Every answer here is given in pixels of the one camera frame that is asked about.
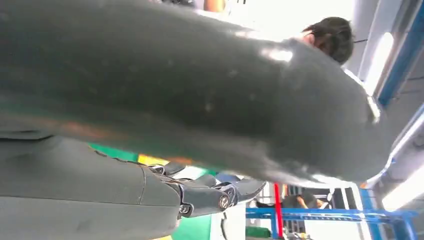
blue shelf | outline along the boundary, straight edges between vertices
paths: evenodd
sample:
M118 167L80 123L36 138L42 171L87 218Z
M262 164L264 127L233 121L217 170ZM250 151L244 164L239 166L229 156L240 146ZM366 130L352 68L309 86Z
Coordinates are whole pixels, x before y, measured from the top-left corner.
M396 226L393 229L403 227L410 240L416 240L411 218L418 214L414 211L394 211L365 209L345 210L345 209L303 209L303 208L284 208L282 217L289 221L316 220L316 221L345 221L362 222L369 224L389 224ZM275 208L246 208L247 219L270 219L272 237L277 239L277 221Z

curved gray surface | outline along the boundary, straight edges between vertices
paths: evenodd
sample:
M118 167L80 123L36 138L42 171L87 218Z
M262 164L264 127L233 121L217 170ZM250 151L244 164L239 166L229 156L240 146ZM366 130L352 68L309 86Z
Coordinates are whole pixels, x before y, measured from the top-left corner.
M3 0L1 16L1 114L37 129L306 187L387 162L384 114L296 40L136 0Z
M50 136L49 133L34 130L34 126L25 126L16 121L0 118L0 139L40 140Z
M0 196L0 239L151 240L177 227L179 206Z
M147 184L144 168L100 156L87 143L56 142L51 148L0 157L0 196L140 204Z

ceiling light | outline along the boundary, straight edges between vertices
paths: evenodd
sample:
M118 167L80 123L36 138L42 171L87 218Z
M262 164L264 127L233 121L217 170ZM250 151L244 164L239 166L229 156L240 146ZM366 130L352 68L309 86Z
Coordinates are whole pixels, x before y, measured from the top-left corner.
M415 133L424 124L424 113L422 113L416 121L412 124L405 135L400 139L399 143L393 148L390 153L390 159L398 154L398 152L405 146L405 144L415 135ZM383 198L383 205L387 211L395 211L403 205L409 203L419 195L424 193L424 188L417 187L422 184L424 180L424 165L422 165L416 172L414 172L405 182L397 186L385 198Z
M375 53L371 61L371 67L369 68L368 75L365 79L364 87L370 96L372 96L376 90L383 68L387 62L390 51L392 50L392 46L393 36L389 32L386 32L375 49Z

person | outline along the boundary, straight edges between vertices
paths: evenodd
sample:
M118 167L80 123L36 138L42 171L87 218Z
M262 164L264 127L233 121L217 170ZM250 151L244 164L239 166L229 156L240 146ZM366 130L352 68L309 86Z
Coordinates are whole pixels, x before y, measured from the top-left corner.
M352 28L344 18L327 17L302 31L303 42L320 49L343 65L352 56L354 40Z
M256 201L257 208L275 208L275 203L263 203ZM289 195L284 198L281 207L285 209L319 209L326 202L317 199L312 193L305 190L302 194Z

yellow panel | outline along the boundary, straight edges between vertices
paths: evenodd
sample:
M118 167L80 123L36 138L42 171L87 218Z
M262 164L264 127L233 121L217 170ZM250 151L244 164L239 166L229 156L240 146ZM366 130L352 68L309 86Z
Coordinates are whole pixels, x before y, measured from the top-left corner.
M162 238L158 238L158 239L153 239L153 240L172 240L171 236L166 236L166 237L162 237Z
M152 164L159 164L159 165L166 165L169 163L169 161L152 157L152 156L146 156L146 155L138 155L138 162L145 165L152 165Z

